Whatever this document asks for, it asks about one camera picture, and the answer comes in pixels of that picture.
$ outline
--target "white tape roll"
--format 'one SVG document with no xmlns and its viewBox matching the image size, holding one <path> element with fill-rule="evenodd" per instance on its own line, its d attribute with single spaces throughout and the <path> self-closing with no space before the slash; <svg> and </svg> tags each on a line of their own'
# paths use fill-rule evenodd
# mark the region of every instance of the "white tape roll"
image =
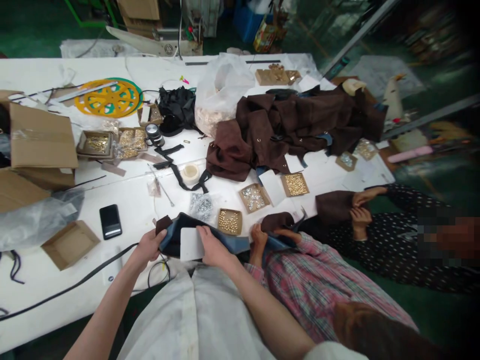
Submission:
<svg viewBox="0 0 480 360">
<path fill-rule="evenodd" d="M 200 180 L 200 169 L 194 163 L 188 163 L 180 172 L 180 175 L 185 185 L 195 185 Z"/>
</svg>

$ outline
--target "white fabric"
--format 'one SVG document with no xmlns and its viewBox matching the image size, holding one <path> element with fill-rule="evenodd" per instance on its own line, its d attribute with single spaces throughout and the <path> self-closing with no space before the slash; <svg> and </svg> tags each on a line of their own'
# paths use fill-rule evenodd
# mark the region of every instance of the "white fabric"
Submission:
<svg viewBox="0 0 480 360">
<path fill-rule="evenodd" d="M 118 355 L 121 359 L 275 359 L 263 344 L 239 291 L 221 270 L 197 267 L 168 283 L 143 310 Z M 327 341 L 305 360 L 368 360 Z"/>
<path fill-rule="evenodd" d="M 325 341 L 315 346 L 303 360 L 369 360 L 365 355 L 350 350 L 334 341 Z"/>
</svg>

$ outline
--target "pink plaid shirt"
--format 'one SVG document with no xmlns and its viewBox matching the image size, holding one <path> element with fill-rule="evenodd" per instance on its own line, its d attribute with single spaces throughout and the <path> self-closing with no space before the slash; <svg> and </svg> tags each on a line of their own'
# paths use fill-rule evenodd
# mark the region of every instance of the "pink plaid shirt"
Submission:
<svg viewBox="0 0 480 360">
<path fill-rule="evenodd" d="M 300 234 L 298 251 L 270 253 L 265 271 L 248 263 L 244 266 L 286 306 L 315 343 L 338 341 L 333 327 L 337 302 L 370 305 L 417 330 L 412 318 L 385 291 L 347 264 L 335 249 Z"/>
</svg>

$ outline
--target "human hand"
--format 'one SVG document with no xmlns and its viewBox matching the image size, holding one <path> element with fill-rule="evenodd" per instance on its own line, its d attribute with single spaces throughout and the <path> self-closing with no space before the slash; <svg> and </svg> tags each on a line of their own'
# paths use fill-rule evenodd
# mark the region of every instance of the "human hand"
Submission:
<svg viewBox="0 0 480 360">
<path fill-rule="evenodd" d="M 265 244 L 267 243 L 267 240 L 269 239 L 269 236 L 266 232 L 262 231 L 262 225 L 259 223 L 256 223 L 251 228 L 251 238 L 253 239 L 253 242 L 255 244 L 258 244 L 264 247 Z"/>
<path fill-rule="evenodd" d="M 155 229 L 145 233 L 138 243 L 136 249 L 128 259 L 129 262 L 138 266 L 140 272 L 145 270 L 149 261 L 155 261 L 160 255 L 160 243 L 167 235 L 167 230 L 162 230 L 155 235 Z"/>
<path fill-rule="evenodd" d="M 366 208 L 359 207 L 350 210 L 353 238 L 363 240 L 367 238 L 367 226 L 372 222 L 372 215 Z"/>
<path fill-rule="evenodd" d="M 368 190 L 356 192 L 353 195 L 352 206 L 354 208 L 359 208 L 363 204 L 374 199 L 377 195 L 385 194 L 386 192 L 387 192 L 387 189 L 382 186 L 372 187 Z"/>
<path fill-rule="evenodd" d="M 205 251 L 205 256 L 203 257 L 204 264 L 225 269 L 232 259 L 236 259 L 220 240 L 212 234 L 208 226 L 197 226 L 196 229 L 200 234 Z"/>
<path fill-rule="evenodd" d="M 283 235 L 286 236 L 287 238 L 292 239 L 295 244 L 298 244 L 299 242 L 302 241 L 302 235 L 299 233 L 293 232 L 292 230 L 288 229 L 277 229 L 273 231 L 277 235 Z"/>
</svg>

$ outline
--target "brown hair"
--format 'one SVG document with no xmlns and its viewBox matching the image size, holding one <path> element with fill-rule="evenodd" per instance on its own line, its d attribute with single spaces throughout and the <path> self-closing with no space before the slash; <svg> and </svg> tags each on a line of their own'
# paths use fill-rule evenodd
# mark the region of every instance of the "brown hair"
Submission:
<svg viewBox="0 0 480 360">
<path fill-rule="evenodd" d="M 377 311 L 355 316 L 348 336 L 349 348 L 368 360 L 444 360 L 443 351 L 414 329 Z"/>
</svg>

